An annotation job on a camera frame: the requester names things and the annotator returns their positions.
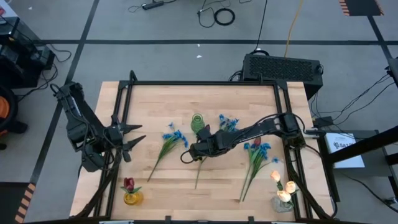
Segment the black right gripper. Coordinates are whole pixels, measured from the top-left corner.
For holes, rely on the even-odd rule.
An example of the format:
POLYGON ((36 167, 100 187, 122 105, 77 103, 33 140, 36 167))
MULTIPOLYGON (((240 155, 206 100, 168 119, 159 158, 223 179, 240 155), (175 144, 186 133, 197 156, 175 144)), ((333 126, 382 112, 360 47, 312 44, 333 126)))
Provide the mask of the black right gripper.
POLYGON ((210 125, 197 132, 197 142, 191 144, 189 154, 194 161, 202 160, 203 157, 218 157, 226 154, 229 149, 223 141, 226 131, 219 130, 214 134, 210 132, 210 125))

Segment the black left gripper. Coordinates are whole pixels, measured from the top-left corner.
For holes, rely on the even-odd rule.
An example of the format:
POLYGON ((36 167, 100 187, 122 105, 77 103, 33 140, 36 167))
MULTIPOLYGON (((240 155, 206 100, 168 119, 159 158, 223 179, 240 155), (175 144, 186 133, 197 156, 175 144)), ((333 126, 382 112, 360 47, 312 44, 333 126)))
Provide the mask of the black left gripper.
POLYGON ((132 148, 141 140, 143 140, 146 135, 128 141, 127 143, 124 142, 124 135, 141 127, 142 125, 121 123, 116 114, 111 116, 111 125, 105 127, 104 136, 107 137, 113 145, 121 150, 121 154, 125 162, 131 161, 129 151, 132 151, 132 148))

